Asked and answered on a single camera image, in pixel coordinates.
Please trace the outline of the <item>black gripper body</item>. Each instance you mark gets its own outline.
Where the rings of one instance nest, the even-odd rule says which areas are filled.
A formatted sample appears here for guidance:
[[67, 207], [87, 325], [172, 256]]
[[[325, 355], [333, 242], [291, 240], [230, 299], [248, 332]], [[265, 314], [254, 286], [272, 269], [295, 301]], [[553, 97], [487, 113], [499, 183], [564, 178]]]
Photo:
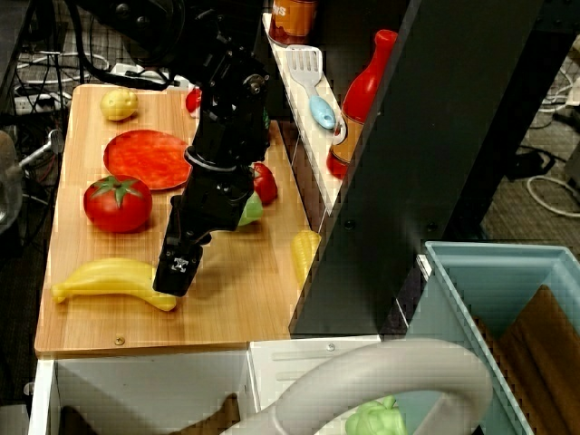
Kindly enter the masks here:
[[163, 246], [203, 246], [213, 232], [235, 230], [253, 192], [254, 175], [248, 166], [226, 172], [194, 166], [182, 193], [170, 200]]

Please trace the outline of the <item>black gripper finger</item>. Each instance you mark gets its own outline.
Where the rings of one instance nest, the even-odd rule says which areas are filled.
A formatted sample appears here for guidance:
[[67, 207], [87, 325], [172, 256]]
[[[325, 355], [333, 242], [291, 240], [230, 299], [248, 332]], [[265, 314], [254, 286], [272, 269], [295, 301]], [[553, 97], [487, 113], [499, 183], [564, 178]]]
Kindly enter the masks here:
[[202, 255], [202, 246], [192, 246], [186, 250], [174, 246], [163, 247], [153, 288], [163, 294], [183, 297], [198, 271]]

